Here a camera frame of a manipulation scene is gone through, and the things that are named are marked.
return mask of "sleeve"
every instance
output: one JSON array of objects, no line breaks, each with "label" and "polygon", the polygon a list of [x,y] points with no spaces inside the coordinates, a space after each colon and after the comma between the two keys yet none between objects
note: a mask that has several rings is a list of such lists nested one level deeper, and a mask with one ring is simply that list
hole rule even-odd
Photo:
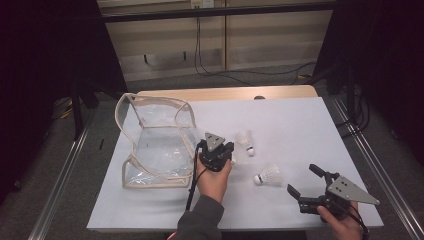
[{"label": "sleeve", "polygon": [[224,207],[214,199],[201,195],[193,211],[186,211],[178,221],[177,233],[173,240],[220,240],[218,223],[224,214]]}]

